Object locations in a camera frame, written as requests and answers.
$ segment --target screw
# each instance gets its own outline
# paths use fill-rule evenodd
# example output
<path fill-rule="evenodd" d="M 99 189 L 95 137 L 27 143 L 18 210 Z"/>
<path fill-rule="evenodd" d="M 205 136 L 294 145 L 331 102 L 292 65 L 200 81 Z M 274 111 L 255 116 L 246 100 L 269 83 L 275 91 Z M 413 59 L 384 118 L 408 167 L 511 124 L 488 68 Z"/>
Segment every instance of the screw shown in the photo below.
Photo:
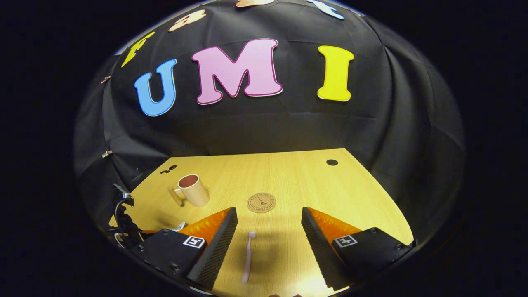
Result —
<path fill-rule="evenodd" d="M 180 271 L 180 267 L 174 262 L 171 263 L 171 269 L 174 271 L 174 273 Z"/>

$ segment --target wrinkled fabric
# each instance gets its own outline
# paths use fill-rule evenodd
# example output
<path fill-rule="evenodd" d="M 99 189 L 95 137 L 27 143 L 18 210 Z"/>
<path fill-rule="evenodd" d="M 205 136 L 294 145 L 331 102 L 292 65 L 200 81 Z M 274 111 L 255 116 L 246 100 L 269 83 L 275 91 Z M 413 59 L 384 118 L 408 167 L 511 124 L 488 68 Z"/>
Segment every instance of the wrinkled fabric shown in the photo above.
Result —
<path fill-rule="evenodd" d="M 96 223 L 107 226 L 111 217 L 112 183 L 131 191 L 172 156 L 344 147 L 396 202 L 415 238 L 434 234 L 448 217 L 463 177 L 464 136 L 456 101 L 437 69 L 407 41 L 368 16 L 329 5 L 345 19 L 301 0 L 246 8 L 232 1 L 207 3 L 153 29 L 156 33 L 124 67 L 128 49 L 107 61 L 88 87 L 74 135 L 79 189 Z M 201 9 L 206 17 L 168 31 Z M 235 60 L 248 41 L 259 38 L 278 41 L 274 65 L 283 91 L 249 97 L 241 90 L 231 98 L 217 82 L 222 100 L 199 105 L 198 65 L 191 56 L 218 46 Z M 348 69 L 350 101 L 317 97 L 325 73 L 320 45 L 354 54 Z M 152 98 L 160 100 L 155 70 L 170 59 L 177 60 L 175 103 L 149 117 L 139 106 L 134 82 L 151 72 Z M 245 76 L 241 89 L 247 83 Z M 113 154 L 103 159 L 106 150 Z"/>

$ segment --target yellow letter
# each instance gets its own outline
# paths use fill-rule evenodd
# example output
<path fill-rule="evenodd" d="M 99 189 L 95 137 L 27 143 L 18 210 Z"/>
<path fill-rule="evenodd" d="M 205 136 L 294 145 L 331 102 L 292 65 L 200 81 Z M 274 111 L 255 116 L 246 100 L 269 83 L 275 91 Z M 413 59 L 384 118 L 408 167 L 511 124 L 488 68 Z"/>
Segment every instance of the yellow letter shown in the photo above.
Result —
<path fill-rule="evenodd" d="M 325 56 L 325 82 L 317 91 L 321 99 L 348 101 L 350 92 L 346 89 L 348 83 L 348 63 L 354 60 L 354 55 L 342 48 L 322 45 L 319 52 Z"/>
<path fill-rule="evenodd" d="M 186 16 L 184 16 L 183 18 L 179 19 L 176 21 L 176 23 L 174 23 L 174 25 L 172 25 L 172 27 L 170 27 L 168 29 L 169 32 L 172 32 L 174 30 L 177 30 L 187 24 L 190 24 L 190 23 L 194 23 L 196 21 L 198 21 L 199 19 L 203 18 L 204 16 L 206 16 L 205 14 L 205 10 L 199 10 L 199 11 L 195 11 L 191 14 L 188 14 Z"/>
<path fill-rule="evenodd" d="M 138 42 L 136 42 L 134 45 L 130 47 L 130 51 L 128 52 L 127 58 L 125 59 L 125 62 L 123 62 L 123 65 L 121 65 L 121 68 L 123 68 L 123 66 L 126 63 L 132 60 L 132 58 L 136 55 L 136 51 L 139 50 L 143 46 L 143 44 L 145 44 L 145 41 L 147 40 L 147 38 L 151 37 L 152 35 L 154 35 L 154 32 L 141 38 L 141 40 L 139 40 Z"/>

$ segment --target letter m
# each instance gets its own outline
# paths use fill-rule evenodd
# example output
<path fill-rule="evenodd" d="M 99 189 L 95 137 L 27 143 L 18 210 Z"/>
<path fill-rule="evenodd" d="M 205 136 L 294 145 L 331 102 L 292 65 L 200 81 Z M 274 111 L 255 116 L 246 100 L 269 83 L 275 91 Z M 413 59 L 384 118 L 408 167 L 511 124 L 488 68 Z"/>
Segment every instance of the letter m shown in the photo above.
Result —
<path fill-rule="evenodd" d="M 222 99 L 222 92 L 215 87 L 214 80 L 222 85 L 231 97 L 236 97 L 244 75 L 248 73 L 248 85 L 244 93 L 252 97 L 271 96 L 282 92 L 277 82 L 273 65 L 273 49 L 278 45 L 274 39 L 248 41 L 233 62 L 219 47 L 201 50 L 192 56 L 198 62 L 201 94 L 198 104 L 206 105 Z"/>

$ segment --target light blue letter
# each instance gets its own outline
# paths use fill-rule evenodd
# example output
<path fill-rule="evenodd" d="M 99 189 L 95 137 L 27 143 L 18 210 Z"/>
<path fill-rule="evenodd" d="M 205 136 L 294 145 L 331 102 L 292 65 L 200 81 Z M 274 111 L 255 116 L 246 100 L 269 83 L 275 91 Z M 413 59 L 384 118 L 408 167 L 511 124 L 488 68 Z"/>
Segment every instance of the light blue letter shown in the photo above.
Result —
<path fill-rule="evenodd" d="M 139 105 L 141 110 L 147 116 L 155 117 L 166 113 L 174 104 L 176 99 L 176 87 L 174 86 L 174 76 L 172 68 L 176 65 L 176 59 L 168 60 L 156 68 L 156 73 L 162 75 L 163 98 L 154 102 L 150 95 L 150 85 L 148 83 L 150 77 L 149 73 L 140 76 L 134 83 L 137 89 L 137 97 L 139 98 Z"/>
<path fill-rule="evenodd" d="M 306 0 L 306 1 L 315 4 L 315 6 L 320 11 L 326 13 L 327 15 L 331 15 L 333 17 L 336 17 L 336 18 L 340 19 L 340 20 L 344 20 L 345 19 L 342 15 L 333 12 L 335 10 L 335 8 L 328 6 L 327 4 L 325 4 L 323 2 L 315 1 L 315 0 Z"/>

